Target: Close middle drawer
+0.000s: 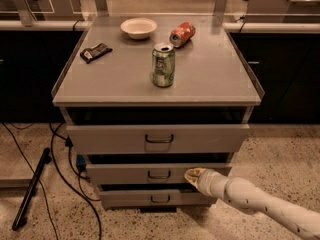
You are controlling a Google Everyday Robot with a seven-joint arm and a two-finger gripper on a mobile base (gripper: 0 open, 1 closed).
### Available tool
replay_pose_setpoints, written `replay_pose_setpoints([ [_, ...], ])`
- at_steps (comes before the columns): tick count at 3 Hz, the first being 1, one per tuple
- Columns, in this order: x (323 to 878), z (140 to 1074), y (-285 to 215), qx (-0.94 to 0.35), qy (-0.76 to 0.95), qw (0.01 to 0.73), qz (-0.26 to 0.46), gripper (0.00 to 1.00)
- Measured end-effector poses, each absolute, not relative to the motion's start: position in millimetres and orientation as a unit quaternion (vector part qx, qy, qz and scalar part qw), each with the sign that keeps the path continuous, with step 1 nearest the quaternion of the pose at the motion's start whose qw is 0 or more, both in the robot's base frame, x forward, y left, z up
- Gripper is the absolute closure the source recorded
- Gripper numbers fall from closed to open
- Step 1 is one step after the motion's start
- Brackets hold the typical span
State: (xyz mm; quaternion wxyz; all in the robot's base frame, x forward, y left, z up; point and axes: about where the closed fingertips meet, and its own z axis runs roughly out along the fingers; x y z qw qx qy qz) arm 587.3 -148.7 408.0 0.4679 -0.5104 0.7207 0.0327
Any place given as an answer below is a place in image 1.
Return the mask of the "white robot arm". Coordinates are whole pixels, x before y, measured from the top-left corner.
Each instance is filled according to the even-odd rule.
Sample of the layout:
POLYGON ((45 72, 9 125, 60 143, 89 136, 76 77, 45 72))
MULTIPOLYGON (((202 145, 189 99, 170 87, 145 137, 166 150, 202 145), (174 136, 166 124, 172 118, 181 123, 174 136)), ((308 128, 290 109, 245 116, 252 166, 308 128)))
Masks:
POLYGON ((208 168, 188 169, 185 179, 200 193, 219 198, 243 213, 264 213, 302 240, 320 240, 320 214, 274 197, 252 182, 208 168))

